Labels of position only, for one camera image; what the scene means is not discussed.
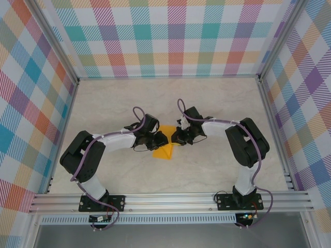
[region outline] plaid backdrop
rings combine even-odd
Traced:
[[[274,22],[289,16],[291,8],[281,20],[281,6],[295,2],[38,1],[76,72],[90,78],[256,74],[279,33]]]
[[[295,179],[331,244],[331,0],[310,0],[266,80]]]
[[[43,193],[74,84],[23,0],[0,0],[0,247]]]

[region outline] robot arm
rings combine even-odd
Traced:
[[[184,113],[194,119],[203,119],[195,107],[185,110]],[[211,135],[227,137],[232,152],[237,162],[241,165],[237,182],[232,190],[233,200],[240,208],[247,202],[250,202],[256,193],[255,185],[252,184],[252,178],[258,169],[257,151],[252,141],[250,139],[247,140],[247,134],[236,124],[212,121],[214,119],[212,117],[205,119],[208,119],[208,121],[194,121],[183,116],[177,121],[180,127],[177,127],[176,132],[172,135],[172,142],[180,145],[187,143],[192,145],[194,139],[199,135],[205,137]],[[269,144],[253,120],[245,118],[236,122],[243,125],[253,136],[260,150],[261,157],[264,159],[269,151]]]
[[[167,137],[161,131],[158,131],[159,121],[149,114],[145,115],[145,124],[141,129],[127,133],[133,130],[135,126],[140,126],[141,124],[142,121],[124,127],[118,134],[102,137],[90,147],[83,166],[76,176],[76,180],[90,196],[104,202],[107,201],[107,196],[109,195],[95,174],[104,152],[122,148],[134,148],[138,145],[146,145],[148,150],[155,150],[168,143]],[[99,136],[101,135],[92,135],[87,131],[78,133],[60,158],[60,164],[67,172],[72,175],[76,172],[87,146],[93,139]]]

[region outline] marble surface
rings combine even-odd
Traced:
[[[61,154],[81,130],[108,133],[136,122],[132,107],[140,106],[160,120],[176,125],[177,99],[195,106],[204,117],[242,120],[250,117],[270,144],[256,183],[272,191],[287,190],[272,134],[255,79],[146,79],[81,81]],[[97,170],[101,183],[113,193],[231,191],[239,165],[226,138],[174,147],[171,160],[152,152],[122,149],[105,153]],[[80,193],[71,175],[58,164],[51,193]]]

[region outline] yellow triangular piece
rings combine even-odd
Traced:
[[[160,126],[159,131],[162,131],[162,133],[167,137],[169,143],[155,150],[153,152],[153,158],[169,160],[171,159],[173,149],[173,144],[171,144],[171,135],[176,131],[176,127]]]

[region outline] yellow object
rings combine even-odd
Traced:
[[[162,146],[153,152],[153,158],[158,159],[171,159],[173,144],[171,143],[171,135],[176,131],[175,126],[160,126],[159,131],[167,137],[168,144]]]

